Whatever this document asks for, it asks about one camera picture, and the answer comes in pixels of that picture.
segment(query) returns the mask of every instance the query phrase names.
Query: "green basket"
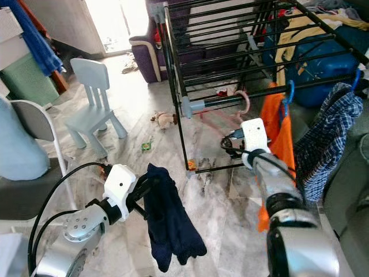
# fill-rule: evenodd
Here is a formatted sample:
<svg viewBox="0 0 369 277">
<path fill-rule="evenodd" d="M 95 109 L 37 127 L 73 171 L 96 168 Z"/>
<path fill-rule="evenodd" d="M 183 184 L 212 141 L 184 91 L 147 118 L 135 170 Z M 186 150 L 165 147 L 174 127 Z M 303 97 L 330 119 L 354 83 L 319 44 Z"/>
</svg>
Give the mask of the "green basket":
<svg viewBox="0 0 369 277">
<path fill-rule="evenodd" d="M 1 79 L 9 88 L 12 98 L 45 106 L 59 97 L 54 83 L 49 77 L 45 77 L 32 54 L 27 54 L 4 68 Z"/>
</svg>

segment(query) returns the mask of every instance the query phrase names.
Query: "sofa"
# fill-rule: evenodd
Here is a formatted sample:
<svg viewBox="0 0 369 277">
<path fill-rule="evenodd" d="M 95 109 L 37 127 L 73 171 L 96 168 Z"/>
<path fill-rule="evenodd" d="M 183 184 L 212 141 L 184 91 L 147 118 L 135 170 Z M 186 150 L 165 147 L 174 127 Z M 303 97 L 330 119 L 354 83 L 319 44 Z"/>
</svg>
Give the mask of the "sofa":
<svg viewBox="0 0 369 277">
<path fill-rule="evenodd" d="M 311 126 L 319 108 L 290 106 L 293 141 Z M 323 211 L 355 277 L 369 272 L 369 99 L 348 132 L 343 156 L 331 173 Z"/>
</svg>

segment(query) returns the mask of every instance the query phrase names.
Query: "small toy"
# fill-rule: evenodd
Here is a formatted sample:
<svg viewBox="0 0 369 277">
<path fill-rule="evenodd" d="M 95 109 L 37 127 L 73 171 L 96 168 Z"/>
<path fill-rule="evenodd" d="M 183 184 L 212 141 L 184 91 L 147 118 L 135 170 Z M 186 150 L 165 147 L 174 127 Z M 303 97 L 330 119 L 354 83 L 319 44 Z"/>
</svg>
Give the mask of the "small toy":
<svg viewBox="0 0 369 277">
<path fill-rule="evenodd" d="M 142 151 L 149 151 L 150 149 L 151 149 L 151 142 L 141 144 Z"/>
<path fill-rule="evenodd" d="M 188 161 L 188 163 L 189 163 L 189 170 L 190 171 L 196 171 L 196 169 L 197 169 L 196 161 L 194 159 L 190 159 Z"/>
</svg>

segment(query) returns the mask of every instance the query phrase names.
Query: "orange cloth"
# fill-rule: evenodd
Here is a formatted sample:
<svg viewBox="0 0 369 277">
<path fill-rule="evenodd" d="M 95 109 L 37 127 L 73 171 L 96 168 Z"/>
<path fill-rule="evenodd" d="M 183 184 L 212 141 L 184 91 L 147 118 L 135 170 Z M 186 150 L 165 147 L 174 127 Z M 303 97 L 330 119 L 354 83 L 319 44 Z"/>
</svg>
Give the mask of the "orange cloth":
<svg viewBox="0 0 369 277">
<path fill-rule="evenodd" d="M 264 121 L 265 131 L 268 138 L 272 140 L 269 148 L 271 152 L 287 164 L 288 167 L 295 169 L 293 158 L 291 117 L 289 114 L 283 119 L 280 127 L 279 108 L 284 95 L 281 93 L 268 95 L 265 97 L 261 118 Z M 259 232 L 268 230 L 269 216 L 263 203 L 259 210 Z"/>
</svg>

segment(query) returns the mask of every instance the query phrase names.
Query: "blue plastic hanger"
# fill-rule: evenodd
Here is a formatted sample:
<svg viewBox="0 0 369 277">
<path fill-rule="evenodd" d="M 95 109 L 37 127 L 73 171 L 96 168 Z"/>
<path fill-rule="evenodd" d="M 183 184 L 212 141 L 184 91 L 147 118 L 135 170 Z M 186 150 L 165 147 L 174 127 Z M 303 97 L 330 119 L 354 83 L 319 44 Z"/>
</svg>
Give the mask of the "blue plastic hanger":
<svg viewBox="0 0 369 277">
<path fill-rule="evenodd" d="M 355 76 L 355 80 L 351 86 L 351 92 L 354 92 L 354 90 L 356 89 L 357 87 L 357 84 L 359 83 L 359 80 L 360 80 L 360 77 L 362 75 L 362 72 L 359 68 L 356 69 L 356 76 Z"/>
<path fill-rule="evenodd" d="M 284 105 L 284 117 L 288 115 L 288 105 L 292 103 L 293 97 L 295 96 L 295 83 L 293 80 L 288 81 L 290 92 L 289 97 L 282 100 Z"/>
</svg>

